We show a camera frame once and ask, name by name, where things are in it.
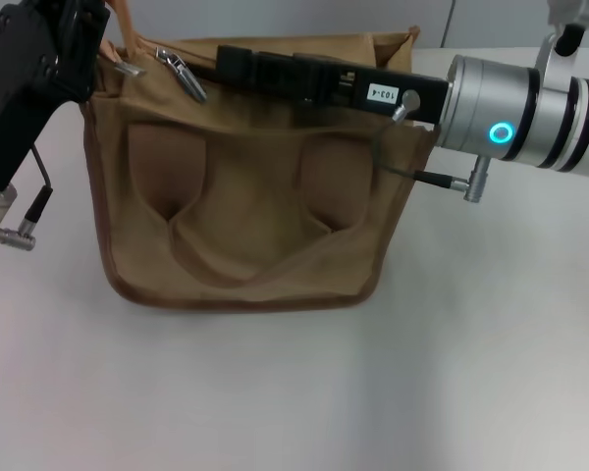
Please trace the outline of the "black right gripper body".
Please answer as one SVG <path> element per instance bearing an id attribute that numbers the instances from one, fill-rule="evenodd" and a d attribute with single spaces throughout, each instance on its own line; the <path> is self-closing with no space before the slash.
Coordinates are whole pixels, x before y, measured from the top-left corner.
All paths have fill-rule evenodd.
<path id="1" fill-rule="evenodd" d="M 318 103 L 391 117 L 403 95 L 413 91 L 420 104 L 408 117 L 417 122 L 439 123 L 449 89 L 450 84 L 441 78 L 336 63 L 323 69 Z"/>

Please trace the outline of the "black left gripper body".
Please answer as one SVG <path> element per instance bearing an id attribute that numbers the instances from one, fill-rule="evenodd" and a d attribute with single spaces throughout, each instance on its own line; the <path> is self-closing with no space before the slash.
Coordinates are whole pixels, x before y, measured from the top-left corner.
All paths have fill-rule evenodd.
<path id="1" fill-rule="evenodd" d="M 57 108 L 49 90 L 56 32 L 39 1 L 0 10 L 0 189 L 11 182 L 30 145 Z"/>

